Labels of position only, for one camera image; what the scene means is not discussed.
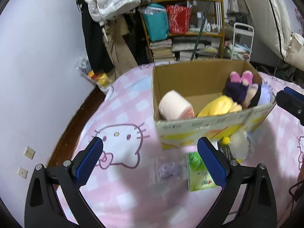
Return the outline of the pink purple plush doll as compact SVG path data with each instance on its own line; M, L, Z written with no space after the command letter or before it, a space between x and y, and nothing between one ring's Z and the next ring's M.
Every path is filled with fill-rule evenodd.
M224 88L224 95L232 98L243 109L253 108L274 102L275 96L267 83L253 83L253 73L249 70L241 75L231 72Z

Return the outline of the white fluffy duck plush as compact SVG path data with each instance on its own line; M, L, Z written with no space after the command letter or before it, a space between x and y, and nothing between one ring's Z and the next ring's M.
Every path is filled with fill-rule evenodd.
M232 159L238 163L247 159L250 148L250 139L246 131L240 130L230 136L222 138L222 143L228 145Z

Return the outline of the green tissue pack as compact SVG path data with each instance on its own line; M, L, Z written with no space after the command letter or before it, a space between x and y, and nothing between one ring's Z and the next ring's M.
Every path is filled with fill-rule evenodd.
M188 190L191 192L217 187L198 152L187 155Z

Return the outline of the yellow dog plush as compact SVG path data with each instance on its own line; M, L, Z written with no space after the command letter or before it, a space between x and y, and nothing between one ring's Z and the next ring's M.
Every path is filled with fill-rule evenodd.
M197 115L197 117L218 116L227 113L242 111L242 106L234 102L232 98L221 95L209 102Z

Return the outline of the bagged purple plush toy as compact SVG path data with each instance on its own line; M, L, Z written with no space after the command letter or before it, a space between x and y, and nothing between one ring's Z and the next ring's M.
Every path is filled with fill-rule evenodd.
M167 160L157 158L154 162L155 183L176 182L187 180L187 162L185 158L181 160Z

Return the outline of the pink swirl plush cushion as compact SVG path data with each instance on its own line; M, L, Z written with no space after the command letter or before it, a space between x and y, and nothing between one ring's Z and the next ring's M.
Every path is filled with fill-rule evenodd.
M167 92L158 105L160 115L169 120L188 120L194 118L194 110L190 102L175 90Z

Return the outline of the small black white box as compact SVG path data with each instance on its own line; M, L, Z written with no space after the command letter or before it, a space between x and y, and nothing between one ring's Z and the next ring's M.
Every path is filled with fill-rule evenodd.
M223 144L222 142L218 142L218 150L223 153L223 155L230 161L232 160L232 155L230 152L230 148L228 145Z

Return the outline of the cream massage chair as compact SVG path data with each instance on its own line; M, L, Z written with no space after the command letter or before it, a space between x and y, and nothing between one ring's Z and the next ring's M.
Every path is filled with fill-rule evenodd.
M291 31L284 0L244 0L261 41L286 63L303 70L303 37Z

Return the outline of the white rolling cart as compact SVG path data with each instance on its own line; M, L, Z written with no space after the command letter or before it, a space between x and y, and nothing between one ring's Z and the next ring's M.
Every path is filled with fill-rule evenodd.
M235 22L233 26L225 24L224 57L231 60L250 61L253 49L254 27Z

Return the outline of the cardboard box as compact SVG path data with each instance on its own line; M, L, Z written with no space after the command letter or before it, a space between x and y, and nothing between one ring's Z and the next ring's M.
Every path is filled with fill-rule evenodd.
M243 109L240 112L197 117L209 102L223 95L231 72L242 74L246 70L253 73L254 83L264 82L254 67L244 60L212 59L154 66L152 70L154 122L162 149L194 145L204 136L210 141L218 141L240 129L248 132L257 129L274 108L275 100L270 104ZM159 102L171 90L175 90L191 103L194 118L167 121L160 115Z

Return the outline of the wooden bookshelf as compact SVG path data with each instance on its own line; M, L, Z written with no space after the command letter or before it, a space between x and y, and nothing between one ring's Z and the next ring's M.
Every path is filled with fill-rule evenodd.
M150 0L139 7L152 62L224 56L224 0Z

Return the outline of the green broom stick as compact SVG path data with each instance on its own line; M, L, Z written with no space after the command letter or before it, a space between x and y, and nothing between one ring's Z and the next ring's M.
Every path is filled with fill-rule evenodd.
M201 23L200 31L199 31L199 33L198 33L197 40L196 40L194 49L193 49L193 51L192 51L192 55L191 55L190 61L193 61L194 56L195 56L195 54L196 54L197 47L198 47L198 44L199 44L199 42L200 42L200 37L201 37L201 35L202 35L202 33L203 33L203 28L204 28L204 26L205 26L205 22L206 22L206 19L207 19L207 14L208 14L208 12L209 12L209 8L210 8L210 5L211 5L211 2L212 2L212 0L208 0L207 7L206 7L205 12L204 12L204 14L203 14L203 21L202 21L202 23Z

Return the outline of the red gift bag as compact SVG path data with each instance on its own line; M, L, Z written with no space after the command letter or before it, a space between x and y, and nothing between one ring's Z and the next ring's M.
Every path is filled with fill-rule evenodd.
M189 31L191 7L169 5L166 7L169 19L169 31L174 34L184 34Z

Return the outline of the bag of plush toys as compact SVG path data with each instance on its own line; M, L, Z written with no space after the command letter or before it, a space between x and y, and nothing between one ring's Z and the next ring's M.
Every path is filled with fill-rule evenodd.
M76 64L76 68L80 71L83 77L87 78L90 82L98 86L104 94L108 93L112 84L112 80L108 77L106 73L95 73L92 70L92 67L87 57L81 57L78 63Z

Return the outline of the teal storage bag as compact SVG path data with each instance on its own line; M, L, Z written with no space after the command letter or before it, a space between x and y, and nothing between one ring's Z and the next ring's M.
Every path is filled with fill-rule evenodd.
M167 39L169 33L169 19L166 8L157 3L151 3L141 8L146 29L152 42Z

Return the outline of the black hanging coat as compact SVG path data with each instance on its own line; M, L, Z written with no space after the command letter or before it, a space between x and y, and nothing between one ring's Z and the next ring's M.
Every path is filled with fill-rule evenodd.
M95 22L89 13L85 0L76 0L76 5L81 12L81 24L85 39L85 49L92 70L95 73L109 73L114 70L110 56L103 42L101 26Z

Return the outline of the wall socket lower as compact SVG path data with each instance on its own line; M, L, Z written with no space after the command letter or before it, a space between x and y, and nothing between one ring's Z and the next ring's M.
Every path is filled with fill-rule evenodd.
M23 167L19 167L18 170L17 170L17 174L23 178L23 179L26 179L27 178L27 175L28 175L28 171L26 169L24 169Z

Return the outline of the wall socket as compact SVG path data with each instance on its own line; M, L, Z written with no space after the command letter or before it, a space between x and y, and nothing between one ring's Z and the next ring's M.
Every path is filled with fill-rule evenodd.
M17 174L23 178L23 179L26 179L27 178L27 175L28 175L28 171L26 169L24 169L23 167L19 167L18 170L17 170Z
M35 151L31 148L31 147L26 147L25 151L24 151L24 156L26 156L27 158L29 158L30 160L33 159L33 157L35 156Z

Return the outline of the wall socket upper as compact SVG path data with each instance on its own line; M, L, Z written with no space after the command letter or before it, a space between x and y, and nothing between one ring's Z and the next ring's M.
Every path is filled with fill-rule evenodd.
M33 159L33 157L35 156L35 151L31 148L31 147L26 147L25 151L24 151L24 156L26 156L27 158L29 158L30 160Z

